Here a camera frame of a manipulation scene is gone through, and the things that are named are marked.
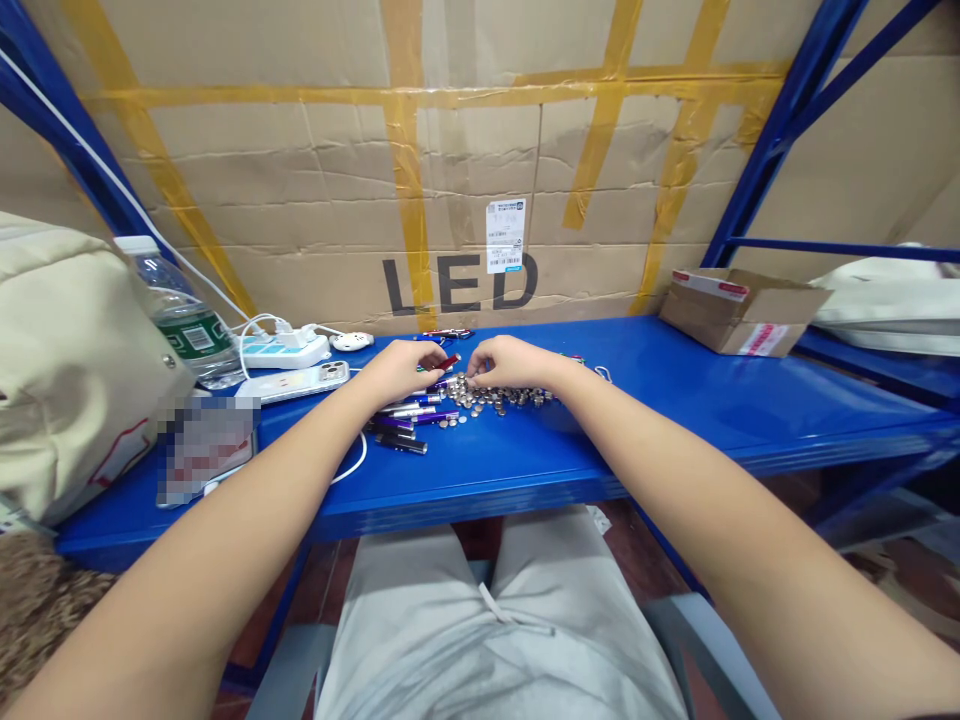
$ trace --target white power strip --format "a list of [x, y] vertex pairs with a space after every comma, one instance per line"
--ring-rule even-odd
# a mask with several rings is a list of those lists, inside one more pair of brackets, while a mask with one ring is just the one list
[[249, 335], [243, 339], [243, 362], [247, 368], [300, 370], [330, 358], [330, 341], [326, 335], [303, 348], [288, 348], [276, 338], [262, 340]]

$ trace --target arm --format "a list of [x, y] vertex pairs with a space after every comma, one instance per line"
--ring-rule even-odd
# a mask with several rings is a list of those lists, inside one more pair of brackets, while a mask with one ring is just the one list
[[12, 708], [20, 718], [206, 718], [227, 655], [379, 408], [436, 382], [436, 343], [391, 344], [204, 498], [120, 578]]
[[477, 385], [542, 386], [563, 401], [709, 590], [784, 717], [960, 709], [960, 656], [723, 453], [515, 338], [481, 343], [467, 372]]

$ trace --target plug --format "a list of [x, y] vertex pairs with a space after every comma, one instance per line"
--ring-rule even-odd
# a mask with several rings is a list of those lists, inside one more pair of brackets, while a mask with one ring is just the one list
[[317, 339], [317, 334], [308, 325], [296, 330], [291, 328], [290, 323], [286, 321], [283, 322], [283, 325], [286, 327], [282, 327], [280, 322], [277, 322], [277, 340], [291, 350], [302, 350]]

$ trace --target blue shelf surface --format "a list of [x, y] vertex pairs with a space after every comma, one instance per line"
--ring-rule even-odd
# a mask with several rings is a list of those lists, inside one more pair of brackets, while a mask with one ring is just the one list
[[880, 383], [898, 395], [960, 412], [960, 358], [858, 348], [810, 328], [794, 352]]
[[[455, 370], [465, 370], [476, 345], [499, 333], [582, 355], [591, 367], [606, 366], [618, 387], [758, 477], [929, 453], [960, 435], [960, 417], [952, 413], [802, 358], [717, 355], [655, 317], [478, 330], [474, 338], [447, 346], [449, 353], [459, 352], [464, 358]], [[362, 367], [390, 339], [337, 357]], [[322, 397], [265, 408], [261, 448]], [[478, 418], [468, 416], [467, 423], [455, 430], [418, 428], [417, 437], [429, 443], [425, 456], [371, 442], [364, 465], [327, 493], [308, 541], [626, 495], [559, 403], [540, 409], [509, 407], [503, 418], [485, 411]], [[341, 467], [352, 465], [359, 451], [358, 441]], [[158, 473], [154, 451], [58, 528], [59, 551], [87, 567], [108, 571], [129, 567], [187, 509], [156, 507]]]

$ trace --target plastic bottle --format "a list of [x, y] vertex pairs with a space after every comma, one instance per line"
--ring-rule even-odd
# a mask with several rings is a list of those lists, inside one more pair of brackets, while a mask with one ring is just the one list
[[137, 274], [153, 290], [151, 318], [177, 355], [208, 390], [244, 380], [233, 336], [207, 304], [199, 300], [183, 273], [163, 259], [148, 235], [116, 238], [117, 247], [136, 263]]

